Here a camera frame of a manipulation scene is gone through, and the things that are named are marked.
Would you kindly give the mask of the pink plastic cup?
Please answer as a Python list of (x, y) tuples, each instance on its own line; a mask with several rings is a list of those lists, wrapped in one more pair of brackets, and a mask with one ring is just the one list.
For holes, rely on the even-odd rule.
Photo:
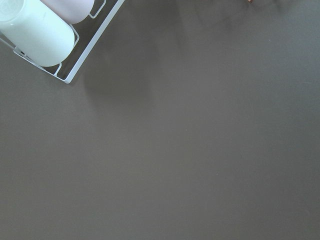
[(94, 0), (42, 0), (41, 2), (68, 24), (83, 21), (95, 3)]

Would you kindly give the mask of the white plastic cup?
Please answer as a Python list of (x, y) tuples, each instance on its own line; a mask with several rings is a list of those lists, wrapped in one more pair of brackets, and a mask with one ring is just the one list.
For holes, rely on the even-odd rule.
[(52, 67), (72, 52), (72, 28), (40, 0), (2, 0), (0, 32), (35, 64)]

